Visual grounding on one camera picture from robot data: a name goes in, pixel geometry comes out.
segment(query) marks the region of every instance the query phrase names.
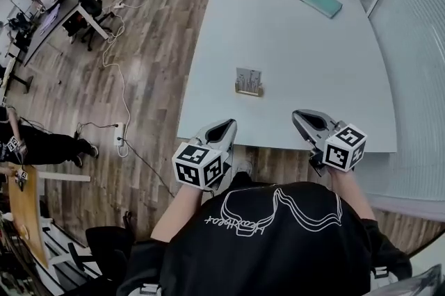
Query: hand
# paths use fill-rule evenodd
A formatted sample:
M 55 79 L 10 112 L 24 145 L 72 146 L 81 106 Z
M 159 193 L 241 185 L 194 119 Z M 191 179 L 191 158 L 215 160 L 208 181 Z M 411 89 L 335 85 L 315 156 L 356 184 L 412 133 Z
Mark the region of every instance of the hand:
M 4 167 L 3 168 L 3 173 L 6 176 L 14 177 L 16 175 L 16 173 L 17 173 L 17 170 L 15 168 L 13 168 L 13 167 Z

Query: wooden table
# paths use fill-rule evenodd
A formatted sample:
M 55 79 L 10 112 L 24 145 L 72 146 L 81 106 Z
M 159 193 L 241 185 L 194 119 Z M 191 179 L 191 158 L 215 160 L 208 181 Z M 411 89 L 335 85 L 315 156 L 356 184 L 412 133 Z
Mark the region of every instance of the wooden table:
M 9 164 L 17 171 L 21 165 Z M 9 203 L 14 217 L 14 226 L 20 237 L 38 259 L 40 264 L 48 268 L 49 264 L 60 262 L 58 258 L 49 258 L 49 251 L 45 247 L 42 230 L 42 218 L 40 217 L 40 201 L 38 193 L 38 179 L 58 179 L 68 181 L 89 182 L 91 178 L 84 175 L 58 174 L 53 172 L 39 172 L 32 165 L 25 165 L 24 171 L 28 173 L 28 181 L 23 191 L 15 183 L 15 177 L 8 178 Z

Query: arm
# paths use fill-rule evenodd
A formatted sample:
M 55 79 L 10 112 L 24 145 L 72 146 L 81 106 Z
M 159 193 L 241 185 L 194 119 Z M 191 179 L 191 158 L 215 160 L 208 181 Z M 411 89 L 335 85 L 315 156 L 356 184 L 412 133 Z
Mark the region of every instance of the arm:
M 15 116 L 15 111 L 10 108 L 7 108 L 7 112 L 8 112 L 9 124 L 13 129 L 15 139 L 17 139 L 17 141 L 20 142 L 22 141 L 22 139 L 20 138 L 19 124 L 17 122 L 17 117 Z
M 3 167 L 0 166 L 0 174 L 4 174 L 6 176 L 15 176 L 15 169 L 13 167 Z
M 202 190 L 183 185 L 153 229 L 152 238 L 170 242 L 201 206 Z
M 332 190 L 354 208 L 356 214 L 365 220 L 375 220 L 374 212 L 360 190 L 353 171 L 342 172 L 338 169 L 329 169 L 332 178 Z

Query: printed graphic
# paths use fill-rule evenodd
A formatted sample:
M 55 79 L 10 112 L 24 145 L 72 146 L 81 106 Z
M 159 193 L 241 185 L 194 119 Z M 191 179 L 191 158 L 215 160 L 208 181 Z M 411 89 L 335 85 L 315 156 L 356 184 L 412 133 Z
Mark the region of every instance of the printed graphic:
M 213 218 L 209 216 L 204 221 L 206 222 L 206 224 L 212 223 L 218 227 L 235 229 L 236 235 L 240 237 L 252 237 L 258 231 L 260 232 L 260 234 L 263 234 L 264 230 L 273 223 L 280 203 L 283 206 L 289 208 L 296 222 L 307 231 L 319 232 L 322 231 L 324 228 L 330 226 L 331 224 L 341 226 L 341 216 L 343 215 L 343 210 L 341 209 L 341 201 L 338 195 L 335 195 L 335 197 L 337 198 L 337 213 L 330 213 L 319 220 L 315 220 L 304 214 L 298 208 L 298 205 L 292 197 L 284 194 L 281 188 L 277 188 L 277 190 L 275 190 L 275 192 L 273 193 L 272 198 L 272 214 L 259 221 L 249 221 L 244 220 L 242 216 L 229 210 L 227 202 L 229 201 L 230 196 L 234 193 L 242 193 L 242 190 L 229 192 L 225 197 L 224 202 L 222 203 L 220 218 Z

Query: black t-shirt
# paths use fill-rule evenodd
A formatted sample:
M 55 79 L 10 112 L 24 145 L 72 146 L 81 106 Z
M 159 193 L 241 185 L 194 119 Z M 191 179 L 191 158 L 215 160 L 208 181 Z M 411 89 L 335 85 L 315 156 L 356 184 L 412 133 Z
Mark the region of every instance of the black t-shirt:
M 13 136 L 14 132 L 8 120 L 8 111 L 5 107 L 0 106 L 0 162 L 11 161 L 12 153 L 6 145 Z
M 141 282 L 159 283 L 169 296 L 363 295 L 379 244 L 369 224 L 377 228 L 315 183 L 227 191 L 170 243 L 136 245 L 118 295 Z

